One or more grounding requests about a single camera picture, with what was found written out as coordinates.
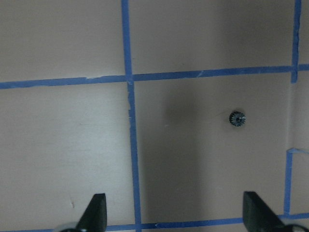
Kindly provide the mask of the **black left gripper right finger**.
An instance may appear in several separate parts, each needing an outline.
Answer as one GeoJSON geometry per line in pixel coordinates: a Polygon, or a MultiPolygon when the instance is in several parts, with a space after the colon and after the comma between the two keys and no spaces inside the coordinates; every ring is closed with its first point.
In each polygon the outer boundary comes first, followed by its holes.
{"type": "Polygon", "coordinates": [[[243,193],[242,220],[248,232],[286,232],[284,223],[254,191],[243,193]]]}

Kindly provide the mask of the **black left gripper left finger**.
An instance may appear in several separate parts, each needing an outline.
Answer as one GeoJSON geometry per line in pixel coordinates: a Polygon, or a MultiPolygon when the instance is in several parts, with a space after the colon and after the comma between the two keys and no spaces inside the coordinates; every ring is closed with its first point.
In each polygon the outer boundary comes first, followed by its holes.
{"type": "Polygon", "coordinates": [[[104,232],[107,227],[107,205],[105,193],[94,194],[76,225],[79,232],[104,232]]]}

